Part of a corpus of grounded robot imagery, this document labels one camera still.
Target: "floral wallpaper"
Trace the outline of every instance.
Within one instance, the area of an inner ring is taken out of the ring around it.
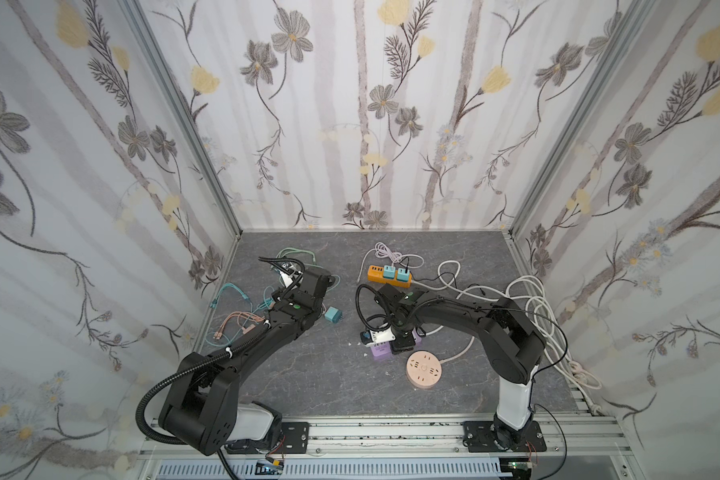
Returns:
[[[134,476],[194,347],[232,238],[154,83],[116,4],[0,2],[0,478]]]
[[[628,2],[141,0],[244,228],[508,228]]]
[[[657,3],[513,235],[646,473],[720,478],[720,2]]]

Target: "white power cord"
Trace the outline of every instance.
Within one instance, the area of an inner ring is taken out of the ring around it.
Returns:
[[[446,282],[442,278],[442,266],[445,264],[456,264],[456,272],[453,274],[453,278],[451,278],[450,282]],[[539,280],[537,277],[532,275],[523,275],[516,280],[513,280],[508,286],[507,289],[504,292],[501,292],[499,290],[496,290],[495,288],[491,286],[486,285],[474,285],[470,286],[464,290],[460,290],[453,286],[453,284],[456,281],[456,277],[458,276],[459,272],[461,272],[461,263],[458,260],[446,260],[445,262],[440,263],[438,265],[438,278],[443,283],[443,286],[435,287],[430,286],[425,283],[417,282],[416,280],[413,280],[412,283],[415,283],[417,285],[429,288],[430,290],[445,290],[445,289],[451,289],[455,292],[458,292],[458,296],[456,298],[461,297],[462,295],[468,295],[478,300],[484,300],[487,302],[495,302],[498,301],[499,298],[488,298],[486,296],[480,296],[475,295],[473,293],[470,293],[470,290],[476,290],[476,289],[482,289],[482,290],[489,290],[491,292],[497,293],[499,296],[507,297],[512,300],[526,300],[525,303],[525,310],[532,311],[534,313],[539,313],[541,315],[547,316],[550,319],[552,319],[553,322],[557,322],[557,319],[554,314],[554,310],[552,308],[552,305],[549,303],[549,301],[546,298],[546,290],[544,289],[544,284]],[[519,283],[529,283],[534,286],[536,290],[538,290],[541,294],[540,295],[516,295],[512,296],[510,294],[510,289],[512,286],[519,284]],[[543,335],[547,340],[547,349],[544,350],[544,354],[547,357],[547,360],[549,360],[550,364],[555,363],[565,352],[565,338],[563,337],[562,333],[557,329],[556,325],[552,322],[542,322],[543,319],[540,319],[540,317],[537,316],[530,316],[531,321],[534,325],[539,329],[541,332],[541,335]],[[427,335],[431,335],[435,332],[440,331],[442,326],[439,328],[432,330]],[[465,354],[470,347],[472,346],[472,343],[474,342],[474,337],[470,340],[469,344],[467,345],[467,348],[462,350],[460,353],[456,354],[455,356],[452,356],[451,358],[448,358],[446,360],[442,360],[441,363],[450,362],[451,360],[455,360]],[[560,372],[566,379],[571,381],[573,384],[576,385],[576,387],[581,391],[582,395],[584,396],[584,399],[586,401],[586,404],[590,408],[593,414],[600,413],[602,410],[602,407],[597,405],[592,398],[590,397],[589,393],[586,391],[587,389],[602,389],[603,388],[603,382],[592,372],[588,372],[584,368],[582,368],[581,364],[573,360],[573,357],[570,354],[570,349],[568,349],[568,352],[565,354],[565,361],[560,362],[557,365],[554,366],[554,368]]]
[[[377,242],[376,246],[365,252],[365,256],[362,258],[362,264],[360,264],[360,273],[358,274],[358,282],[360,281],[360,278],[363,274],[365,259],[368,258],[368,255],[371,252],[376,253],[376,258],[389,258],[392,261],[392,266],[394,266],[394,264],[400,264],[401,262],[403,262],[404,258],[409,258],[411,256],[420,259],[422,262],[416,266],[406,266],[407,268],[421,268],[422,266],[424,266],[424,258],[421,255],[401,254],[400,252],[393,252],[391,248],[384,244],[384,242]]]

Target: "pink round power strip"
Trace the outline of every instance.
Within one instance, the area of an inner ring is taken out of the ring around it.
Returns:
[[[442,368],[440,360],[430,352],[413,352],[405,366],[408,380],[417,389],[431,389],[440,379]]]

